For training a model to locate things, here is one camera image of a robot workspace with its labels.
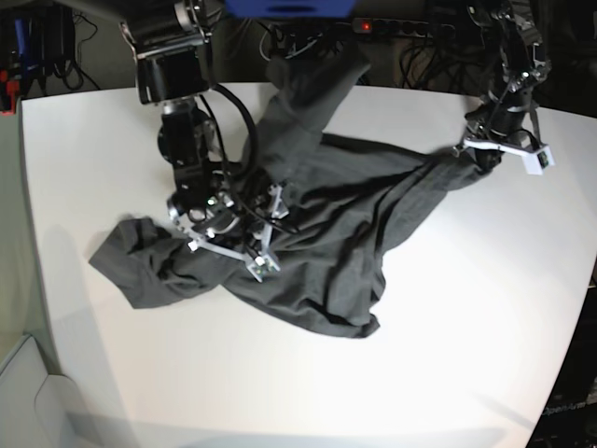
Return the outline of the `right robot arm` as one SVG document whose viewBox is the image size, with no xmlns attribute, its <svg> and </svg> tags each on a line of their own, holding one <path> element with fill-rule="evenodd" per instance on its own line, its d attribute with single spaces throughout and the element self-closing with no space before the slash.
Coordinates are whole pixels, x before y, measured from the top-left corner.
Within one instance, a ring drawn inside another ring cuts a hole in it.
<svg viewBox="0 0 597 448">
<path fill-rule="evenodd" d="M 257 126 L 243 102 L 214 80 L 210 21 L 202 1 L 72 1 L 70 7 L 115 21 L 132 51 L 143 105 L 161 109 L 162 157 L 175 191 L 169 217 L 191 251 L 209 250 L 258 268 L 273 263 L 271 237 L 280 229 L 282 188 L 269 181 L 254 200 L 240 191 L 255 163 Z M 205 93 L 215 91 L 241 113 L 249 137 L 247 161 L 229 160 Z"/>
</svg>

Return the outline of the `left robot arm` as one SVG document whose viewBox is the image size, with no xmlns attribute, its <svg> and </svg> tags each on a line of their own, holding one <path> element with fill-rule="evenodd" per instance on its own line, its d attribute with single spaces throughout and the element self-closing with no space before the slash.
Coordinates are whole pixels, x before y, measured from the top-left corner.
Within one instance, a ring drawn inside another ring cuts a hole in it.
<svg viewBox="0 0 597 448">
<path fill-rule="evenodd" d="M 496 61 L 481 105 L 465 115 L 464 134 L 452 151 L 473 154 L 484 171 L 513 155 L 527 174 L 542 175 L 554 159 L 540 136 L 533 92 L 547 80 L 551 62 L 534 7 L 530 1 L 470 1 L 467 10 Z"/>
</svg>

